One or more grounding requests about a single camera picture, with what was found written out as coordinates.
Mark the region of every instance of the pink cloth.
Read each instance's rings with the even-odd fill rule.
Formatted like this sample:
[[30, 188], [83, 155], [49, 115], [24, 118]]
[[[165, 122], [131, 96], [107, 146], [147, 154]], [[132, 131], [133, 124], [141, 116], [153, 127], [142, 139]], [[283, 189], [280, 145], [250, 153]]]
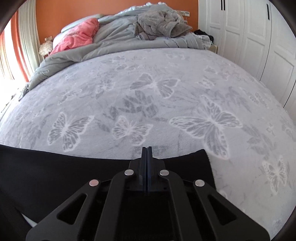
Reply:
[[81, 24], [69, 30], [57, 46], [50, 53], [54, 54], [68, 49], [92, 44], [93, 37], [99, 29], [99, 22], [96, 18], [85, 20]]

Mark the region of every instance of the black door handle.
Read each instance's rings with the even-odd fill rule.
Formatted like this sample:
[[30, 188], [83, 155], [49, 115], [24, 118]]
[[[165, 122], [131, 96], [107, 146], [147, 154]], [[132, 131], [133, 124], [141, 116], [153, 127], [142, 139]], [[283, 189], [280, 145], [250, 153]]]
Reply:
[[267, 16], [268, 16], [268, 20], [270, 20], [269, 19], [269, 7], [268, 7], [268, 4], [266, 4], [267, 5]]

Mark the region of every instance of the crumpled brown blanket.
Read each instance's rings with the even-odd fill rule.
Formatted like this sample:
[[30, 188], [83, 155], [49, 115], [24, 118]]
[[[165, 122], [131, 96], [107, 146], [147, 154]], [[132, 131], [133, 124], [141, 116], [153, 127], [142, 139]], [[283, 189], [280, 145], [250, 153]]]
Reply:
[[177, 13], [165, 11], [147, 11], [136, 16], [134, 36], [143, 40], [157, 37], [175, 38], [189, 33], [192, 29]]

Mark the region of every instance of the white feather lamp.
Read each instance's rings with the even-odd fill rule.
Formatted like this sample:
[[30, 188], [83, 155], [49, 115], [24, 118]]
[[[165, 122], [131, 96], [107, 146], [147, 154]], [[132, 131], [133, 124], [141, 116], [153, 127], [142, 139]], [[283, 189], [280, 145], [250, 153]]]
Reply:
[[47, 40], [45, 41], [45, 43], [41, 44], [39, 48], [39, 54], [43, 56], [43, 59], [44, 59], [44, 56], [48, 55], [52, 50], [53, 50], [52, 41]]

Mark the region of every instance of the silver screw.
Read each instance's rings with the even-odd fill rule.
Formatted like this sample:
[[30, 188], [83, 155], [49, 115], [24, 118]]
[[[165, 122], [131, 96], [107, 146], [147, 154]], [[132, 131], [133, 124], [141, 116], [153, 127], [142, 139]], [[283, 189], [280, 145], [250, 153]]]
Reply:
[[203, 187], [205, 185], [205, 182], [203, 180], [196, 180], [195, 185], [197, 187]]
[[124, 172], [125, 175], [127, 176], [131, 176], [133, 174], [133, 170], [132, 169], [127, 169], [125, 172]]
[[98, 186], [98, 184], [99, 184], [99, 181], [96, 179], [93, 179], [89, 182], [89, 185], [92, 187]]
[[161, 171], [159, 172], [159, 174], [160, 174], [161, 176], [167, 176], [169, 173], [170, 173], [170, 172], [169, 172], [168, 170], [161, 170]]

